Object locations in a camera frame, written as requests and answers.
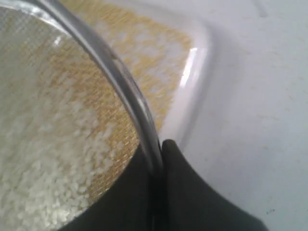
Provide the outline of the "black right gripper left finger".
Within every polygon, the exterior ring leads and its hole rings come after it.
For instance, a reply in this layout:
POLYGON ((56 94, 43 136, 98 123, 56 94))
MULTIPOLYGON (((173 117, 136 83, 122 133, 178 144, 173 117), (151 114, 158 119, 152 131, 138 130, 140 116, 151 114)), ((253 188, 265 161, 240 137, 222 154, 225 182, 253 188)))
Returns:
POLYGON ((111 188, 61 231, 150 231, 149 174, 141 147, 111 188))

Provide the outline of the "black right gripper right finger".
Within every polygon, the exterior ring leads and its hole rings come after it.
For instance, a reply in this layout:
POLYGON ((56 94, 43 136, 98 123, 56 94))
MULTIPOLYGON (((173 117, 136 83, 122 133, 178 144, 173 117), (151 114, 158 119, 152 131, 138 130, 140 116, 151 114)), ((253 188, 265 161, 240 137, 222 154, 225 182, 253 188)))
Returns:
POLYGON ((266 231, 256 217, 212 189, 192 168, 174 140, 162 144, 171 231, 266 231))

